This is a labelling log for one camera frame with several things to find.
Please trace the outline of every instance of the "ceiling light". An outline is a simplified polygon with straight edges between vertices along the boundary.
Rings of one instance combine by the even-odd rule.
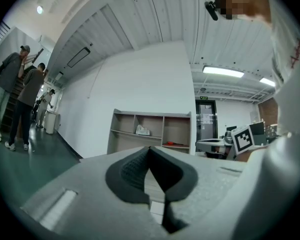
[[[38,14],[42,14],[44,12],[44,8],[41,7],[40,5],[36,8],[36,11],[38,12]]]
[[[236,78],[242,78],[242,76],[245,74],[240,71],[230,70],[230,69],[225,69],[220,67],[213,67],[213,66],[205,66],[203,68],[203,73],[226,75],[226,76],[236,77]]]
[[[90,50],[87,47],[84,47],[81,51],[79,51],[69,62],[68,66],[73,68],[79,61],[81,61],[84,57],[86,57],[90,53]]]
[[[276,83],[275,83],[275,82],[270,81],[270,80],[268,80],[268,79],[266,79],[266,78],[262,78],[262,79],[260,80],[260,82],[261,82],[261,83],[264,83],[264,84],[267,84],[267,85],[270,85],[270,86],[273,86],[273,87],[276,86]]]
[[[64,75],[64,73],[62,73],[61,71],[56,75],[55,80],[59,80],[62,76]]]

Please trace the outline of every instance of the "door frame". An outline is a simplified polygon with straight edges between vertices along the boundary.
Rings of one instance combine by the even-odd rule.
[[[217,106],[215,100],[195,100],[195,113],[196,113],[196,136],[198,141],[198,136],[201,136],[201,131],[198,129],[198,120],[201,122],[201,110],[200,105],[210,105],[212,110],[212,135],[214,139],[218,139],[218,115]]]

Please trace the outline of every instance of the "round ceiling lamp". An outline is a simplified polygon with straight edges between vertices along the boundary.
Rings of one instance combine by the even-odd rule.
[[[44,12],[44,8],[43,8],[42,6],[39,5],[39,6],[36,8],[36,11],[37,11],[38,14],[42,14],[42,13]]]

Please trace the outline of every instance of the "staircase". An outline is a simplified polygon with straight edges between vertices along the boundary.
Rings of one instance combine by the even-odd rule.
[[[41,49],[37,54],[28,56],[28,59],[25,62],[25,64],[26,65],[29,64],[29,63],[33,64],[36,61],[36,59],[39,57],[39,55],[42,53],[43,50],[44,49]],[[3,119],[2,119],[2,122],[1,122],[0,131],[6,132],[6,133],[10,132],[10,128],[11,128],[11,125],[12,125],[13,114],[14,114],[14,109],[15,109],[15,106],[17,104],[19,94],[21,93],[21,91],[24,88],[24,85],[23,85],[24,84],[24,79],[25,79],[27,73],[31,69],[35,69],[35,68],[36,68],[35,66],[31,65],[30,67],[28,67],[27,69],[24,70],[24,73],[23,73],[21,78],[17,77],[17,80],[15,82],[13,91],[10,94],[8,104],[7,104],[5,112],[4,112],[4,116],[3,116]]]

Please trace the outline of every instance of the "door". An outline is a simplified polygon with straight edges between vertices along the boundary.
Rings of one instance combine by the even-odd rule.
[[[196,100],[196,140],[217,139],[216,102]]]

